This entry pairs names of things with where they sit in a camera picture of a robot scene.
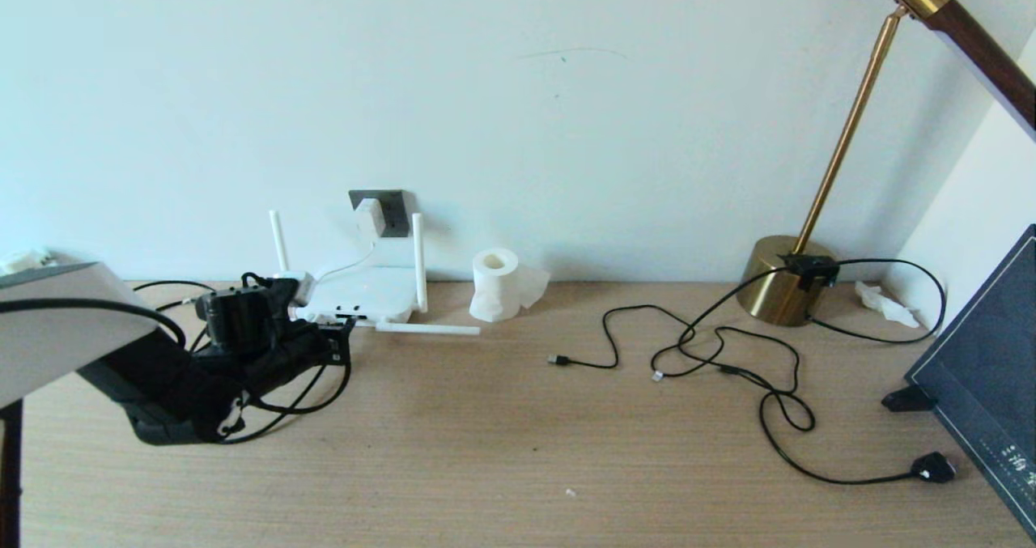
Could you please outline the grey wall socket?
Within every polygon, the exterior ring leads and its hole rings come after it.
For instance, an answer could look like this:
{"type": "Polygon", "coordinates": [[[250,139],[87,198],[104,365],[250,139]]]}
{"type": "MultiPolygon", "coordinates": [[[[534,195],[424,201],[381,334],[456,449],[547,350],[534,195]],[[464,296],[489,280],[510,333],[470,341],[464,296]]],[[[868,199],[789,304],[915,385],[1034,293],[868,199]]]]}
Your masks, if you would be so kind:
{"type": "Polygon", "coordinates": [[[348,191],[349,201],[353,212],[359,223],[366,226],[366,221],[373,223],[372,219],[359,217],[359,205],[366,200],[374,198],[379,202],[384,228],[379,233],[380,238],[406,238],[410,234],[410,213],[405,205],[404,193],[400,189],[352,189],[348,191]]]}

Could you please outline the brass desk lamp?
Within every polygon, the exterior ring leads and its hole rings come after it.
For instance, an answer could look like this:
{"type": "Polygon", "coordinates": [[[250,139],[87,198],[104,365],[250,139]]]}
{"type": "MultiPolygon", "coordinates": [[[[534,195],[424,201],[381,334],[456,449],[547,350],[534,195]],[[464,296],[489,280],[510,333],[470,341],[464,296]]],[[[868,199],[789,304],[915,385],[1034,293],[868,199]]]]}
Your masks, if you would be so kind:
{"type": "MultiPolygon", "coordinates": [[[[857,134],[866,106],[877,84],[897,28],[903,17],[918,20],[929,31],[953,46],[972,66],[978,79],[987,84],[996,100],[1010,114],[1021,131],[1036,141],[1036,83],[1024,73],[1006,49],[958,0],[894,0],[896,8],[885,17],[876,42],[869,55],[847,119],[840,132],[833,154],[826,167],[807,217],[795,236],[766,236],[755,243],[746,269],[736,290],[737,302],[751,316],[762,322],[798,327],[814,323],[811,309],[818,305],[828,287],[815,287],[810,292],[796,289],[796,276],[789,275],[781,254],[825,254],[836,257],[824,246],[814,244],[813,232],[822,209],[834,188],[843,161],[847,157],[852,139],[857,134]]],[[[841,270],[848,261],[841,261],[841,270]]]]}

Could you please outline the crumpled white tissue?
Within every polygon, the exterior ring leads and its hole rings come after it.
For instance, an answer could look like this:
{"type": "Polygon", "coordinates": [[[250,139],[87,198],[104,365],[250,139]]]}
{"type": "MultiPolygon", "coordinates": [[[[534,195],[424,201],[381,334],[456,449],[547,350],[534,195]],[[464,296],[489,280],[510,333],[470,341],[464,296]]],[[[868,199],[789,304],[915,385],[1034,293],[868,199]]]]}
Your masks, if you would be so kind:
{"type": "Polygon", "coordinates": [[[920,327],[913,311],[887,296],[880,286],[867,285],[867,283],[858,280],[854,283],[854,291],[865,308],[880,313],[887,321],[902,324],[906,328],[920,327]]]}

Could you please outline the dark framed board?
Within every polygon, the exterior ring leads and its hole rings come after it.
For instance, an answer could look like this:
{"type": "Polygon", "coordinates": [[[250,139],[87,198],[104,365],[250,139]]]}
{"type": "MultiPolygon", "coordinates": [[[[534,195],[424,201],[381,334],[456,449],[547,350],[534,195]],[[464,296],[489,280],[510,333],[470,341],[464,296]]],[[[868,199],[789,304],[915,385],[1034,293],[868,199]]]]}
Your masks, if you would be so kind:
{"type": "Polygon", "coordinates": [[[906,382],[936,400],[936,419],[1036,545],[1036,223],[906,382]]]}

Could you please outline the white toilet paper roll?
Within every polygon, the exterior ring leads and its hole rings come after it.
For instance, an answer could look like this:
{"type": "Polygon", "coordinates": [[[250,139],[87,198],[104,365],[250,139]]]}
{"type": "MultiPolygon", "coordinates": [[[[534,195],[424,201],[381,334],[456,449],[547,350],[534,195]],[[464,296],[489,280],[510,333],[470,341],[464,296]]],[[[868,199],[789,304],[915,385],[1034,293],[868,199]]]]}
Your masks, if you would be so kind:
{"type": "Polygon", "coordinates": [[[469,313],[490,323],[514,318],[544,296],[549,282],[549,272],[523,263],[510,249],[482,250],[473,258],[469,313]]]}

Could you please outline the white router with antennas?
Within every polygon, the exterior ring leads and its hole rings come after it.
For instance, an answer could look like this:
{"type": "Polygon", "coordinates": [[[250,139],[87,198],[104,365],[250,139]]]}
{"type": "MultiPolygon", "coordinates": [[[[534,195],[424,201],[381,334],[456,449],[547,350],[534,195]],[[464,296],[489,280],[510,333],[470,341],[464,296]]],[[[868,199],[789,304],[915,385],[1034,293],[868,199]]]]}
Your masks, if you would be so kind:
{"type": "Polygon", "coordinates": [[[287,264],[287,249],[282,241],[280,215],[270,212],[275,248],[278,250],[280,271],[274,278],[292,278],[299,289],[290,301],[290,312],[321,326],[343,325],[355,320],[358,327],[371,327],[378,333],[409,333],[436,335],[479,335],[481,328],[470,325],[435,325],[412,323],[412,313],[428,312],[428,282],[424,256],[424,217],[411,217],[414,266],[366,267],[356,261],[336,275],[313,275],[291,270],[287,264]]]}

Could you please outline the white power adapter with cord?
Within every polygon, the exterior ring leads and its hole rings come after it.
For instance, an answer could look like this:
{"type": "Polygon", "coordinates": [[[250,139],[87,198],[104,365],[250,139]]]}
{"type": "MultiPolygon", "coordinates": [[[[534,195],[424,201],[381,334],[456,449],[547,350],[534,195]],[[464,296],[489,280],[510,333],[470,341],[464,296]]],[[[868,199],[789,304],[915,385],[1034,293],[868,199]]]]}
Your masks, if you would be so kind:
{"type": "Polygon", "coordinates": [[[287,259],[282,260],[282,271],[278,278],[292,278],[299,285],[295,297],[292,298],[288,306],[289,315],[292,318],[297,318],[299,316],[297,312],[312,301],[316,287],[322,282],[332,278],[333,275],[344,275],[349,269],[359,267],[359,265],[365,264],[373,256],[386,228],[384,208],[382,208],[381,200],[366,198],[366,200],[359,201],[358,207],[353,212],[359,219],[359,239],[367,242],[367,251],[358,260],[352,261],[348,265],[329,269],[322,272],[322,275],[317,275],[315,278],[310,272],[304,270],[288,269],[287,259]]]}

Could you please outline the white plastic wrapped item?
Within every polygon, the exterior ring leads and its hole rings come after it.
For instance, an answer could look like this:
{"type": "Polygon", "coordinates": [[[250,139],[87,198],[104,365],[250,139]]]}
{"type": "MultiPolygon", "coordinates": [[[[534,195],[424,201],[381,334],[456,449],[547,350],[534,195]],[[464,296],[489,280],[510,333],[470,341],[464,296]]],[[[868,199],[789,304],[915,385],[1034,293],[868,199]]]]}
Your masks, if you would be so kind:
{"type": "Polygon", "coordinates": [[[54,257],[47,250],[19,250],[0,256],[0,275],[19,275],[52,265],[54,257]]]}

